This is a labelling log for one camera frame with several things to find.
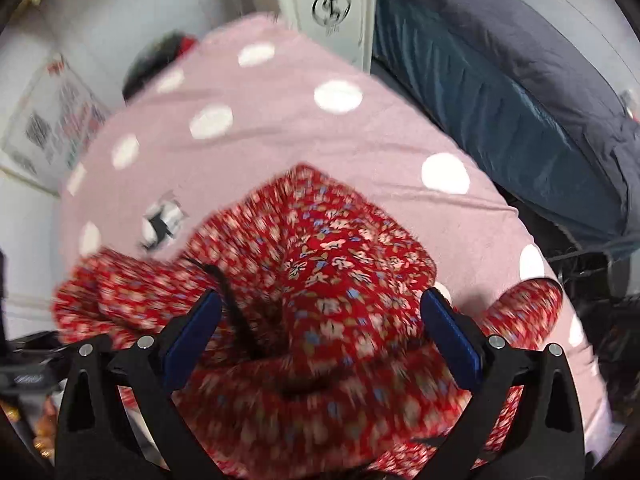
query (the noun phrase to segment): metal screw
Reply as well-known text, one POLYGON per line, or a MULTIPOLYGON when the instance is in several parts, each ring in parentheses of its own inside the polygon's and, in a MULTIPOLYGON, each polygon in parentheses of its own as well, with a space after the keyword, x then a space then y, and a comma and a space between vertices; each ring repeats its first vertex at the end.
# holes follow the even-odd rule
POLYGON ((506 342, 499 335, 492 335, 489 337, 489 344, 495 349, 499 350, 500 348, 504 348, 506 342))
POLYGON ((78 350, 78 353, 82 357, 87 357, 93 351, 94 351, 94 347, 92 345, 90 345, 89 343, 85 343, 80 347, 80 349, 78 350))
POLYGON ((549 345, 549 351, 556 357, 560 357, 562 355, 562 347, 556 343, 551 343, 549 345))
POLYGON ((151 337, 150 335, 143 335, 140 339, 138 339, 138 346, 140 348, 151 348, 153 346, 153 343, 155 343, 156 340, 153 339, 153 337, 151 337))

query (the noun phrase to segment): white polka dot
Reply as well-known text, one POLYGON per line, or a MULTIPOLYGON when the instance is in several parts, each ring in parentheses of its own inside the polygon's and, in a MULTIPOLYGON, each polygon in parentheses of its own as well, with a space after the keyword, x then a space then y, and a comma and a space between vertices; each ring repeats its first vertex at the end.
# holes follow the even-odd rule
POLYGON ((440 291, 440 294, 442 294, 445 298, 447 298, 447 301, 449 301, 449 303, 451 303, 451 293, 449 292, 449 289, 446 286, 444 286, 440 282, 435 282, 433 286, 440 291))
POLYGON ((87 222, 80 233, 80 255, 88 256, 100 248, 100 231, 93 222, 87 222))
POLYGON ((111 152, 113 167, 116 170, 124 170, 124 168, 133 164, 133 161, 138 158, 139 152, 140 144, 134 134, 123 137, 111 152))
POLYGON ((545 261, 540 250, 529 244, 520 253, 520 279, 543 278, 545 275, 545 261))
POLYGON ((66 190, 71 196, 76 195, 85 175, 86 169, 84 168, 84 165, 82 163, 78 164, 74 169, 74 172, 69 177, 69 180, 66 182, 66 190))
POLYGON ((273 43, 254 43, 244 47, 238 54, 238 65, 256 66, 270 60, 276 53, 273 43))
POLYGON ((580 346, 584 342, 584 330, 578 316, 574 314, 571 320, 571 328, 569 329, 569 344, 573 347, 580 346))
POLYGON ((166 94, 180 88, 184 83, 184 72, 181 68, 175 68, 160 78, 156 84, 156 92, 166 94))
POLYGON ((225 105, 209 106, 191 120, 191 135, 194 139, 211 139, 224 134, 233 123, 231 108, 225 105))
POLYGON ((314 99, 325 112, 341 115, 360 106, 362 92, 348 81, 328 81, 316 88, 314 99))
POLYGON ((462 161, 451 153, 436 153, 422 163, 422 183, 429 189, 464 195, 469 191, 469 174, 462 161))

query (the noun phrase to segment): pink cloth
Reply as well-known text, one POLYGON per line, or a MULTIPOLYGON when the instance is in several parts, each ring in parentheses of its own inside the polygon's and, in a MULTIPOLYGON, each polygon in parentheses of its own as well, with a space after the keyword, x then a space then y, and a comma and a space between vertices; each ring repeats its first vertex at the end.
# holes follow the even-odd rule
MULTIPOLYGON (((109 119, 62 193, 66 264, 100 243, 172 258, 210 212, 300 162, 403 225, 466 313, 522 279, 553 276, 517 211, 449 137, 264 15, 212 32, 109 119), (157 231, 158 219, 170 235, 157 231), (157 249, 143 248, 159 238, 157 249)), ((606 394, 567 298, 547 341, 566 350, 588 436, 606 394)))

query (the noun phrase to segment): red dress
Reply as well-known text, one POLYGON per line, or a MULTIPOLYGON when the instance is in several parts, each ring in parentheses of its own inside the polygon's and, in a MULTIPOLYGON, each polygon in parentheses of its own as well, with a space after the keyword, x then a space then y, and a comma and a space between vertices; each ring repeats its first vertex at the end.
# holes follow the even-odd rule
MULTIPOLYGON (((434 453, 413 441, 449 431, 468 403, 423 335, 433 260, 384 211, 304 165, 214 213, 172 262, 106 248, 84 258, 53 306, 64 340, 108 333, 126 348, 160 332, 219 288, 193 260, 224 273, 262 355, 251 359, 225 313, 174 393, 223 472, 281 480, 370 463, 412 478, 434 453)), ((537 349, 561 301, 557 283, 529 280, 476 322, 537 349)), ((512 388, 488 449, 502 445, 519 399, 512 388)))

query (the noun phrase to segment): blue gripper pad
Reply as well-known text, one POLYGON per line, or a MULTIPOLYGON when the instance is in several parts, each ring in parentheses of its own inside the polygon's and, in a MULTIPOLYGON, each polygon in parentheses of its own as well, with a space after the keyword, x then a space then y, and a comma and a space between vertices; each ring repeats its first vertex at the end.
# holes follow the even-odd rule
POLYGON ((420 316, 425 330, 463 390, 474 392, 482 383, 482 359, 454 319, 453 309, 437 288, 424 291, 420 316))
POLYGON ((162 361, 162 387, 167 393, 180 390, 187 383, 222 318, 222 298, 213 290, 198 303, 162 361))

